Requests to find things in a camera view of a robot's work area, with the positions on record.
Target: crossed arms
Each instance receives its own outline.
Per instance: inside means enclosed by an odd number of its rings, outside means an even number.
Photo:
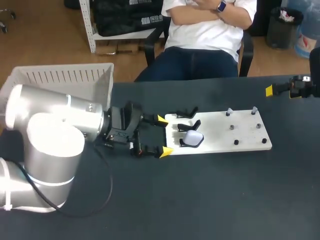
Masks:
[[[223,20],[226,24],[248,29],[252,24],[252,19],[248,11],[242,7],[227,3],[223,12],[214,12],[220,0],[194,0],[195,5],[176,6],[168,10],[175,25],[192,25],[201,22]]]

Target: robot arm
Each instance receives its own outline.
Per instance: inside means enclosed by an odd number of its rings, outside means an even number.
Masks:
[[[272,84],[265,90],[267,97],[277,96],[283,92],[290,92],[290,98],[308,98],[313,95],[320,98],[320,47],[310,53],[309,76],[297,75],[284,84]]]
[[[85,140],[101,139],[103,145],[129,145],[136,157],[161,158],[172,152],[164,146],[142,145],[142,123],[165,128],[159,115],[143,114],[138,104],[103,110],[101,104],[29,85],[16,85],[8,99],[5,122],[20,131],[24,166],[0,158],[0,208],[39,213],[57,210],[67,200]],[[44,201],[41,193],[52,204]]]

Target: white metal shelf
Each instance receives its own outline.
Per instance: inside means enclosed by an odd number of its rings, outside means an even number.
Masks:
[[[83,22],[85,26],[86,35],[88,38],[89,46],[91,53],[96,52],[96,41],[99,40],[123,40],[123,39],[146,39],[154,29],[149,29],[145,31],[138,31],[138,32],[131,32],[122,35],[116,36],[100,36],[96,30],[94,29],[91,23],[91,16],[90,16],[90,0],[79,0],[81,6],[81,12],[83,17]]]

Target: black cable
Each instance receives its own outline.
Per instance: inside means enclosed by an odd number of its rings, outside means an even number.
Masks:
[[[107,166],[108,171],[109,171],[109,179],[110,179],[110,190],[109,190],[109,195],[107,197],[107,199],[105,200],[105,202],[102,204],[101,207],[99,207],[98,209],[95,209],[89,213],[83,214],[83,215],[75,215],[75,214],[71,214],[68,212],[65,212],[63,210],[60,209],[60,207],[58,207],[57,205],[55,205],[52,201],[50,201],[40,190],[39,188],[36,186],[36,184],[34,183],[34,181],[31,180],[31,178],[29,177],[27,171],[24,169],[23,166],[21,166],[20,163],[13,161],[11,159],[6,159],[8,162],[12,162],[14,163],[22,172],[22,174],[25,176],[26,180],[28,181],[28,183],[33,187],[34,191],[52,208],[54,208],[58,213],[69,217],[69,218],[86,218],[86,217],[91,217],[99,212],[101,212],[106,205],[108,204],[111,195],[112,195],[112,191],[113,191],[113,177],[112,177],[112,173],[111,173],[111,169],[110,169],[110,165],[107,162],[107,160],[103,157],[102,153],[96,148],[93,147],[95,153],[99,156],[99,158],[104,162],[104,164]]]

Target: wooden floor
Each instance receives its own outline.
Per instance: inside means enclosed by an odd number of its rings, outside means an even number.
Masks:
[[[98,56],[90,53],[81,11],[67,9],[63,0],[2,0],[0,9],[11,8],[17,19],[1,13],[9,32],[0,32],[0,84],[16,66],[114,63],[115,82],[132,82],[146,67],[143,53]],[[266,46],[254,38],[254,59],[249,76],[309,73],[309,62],[293,50]]]

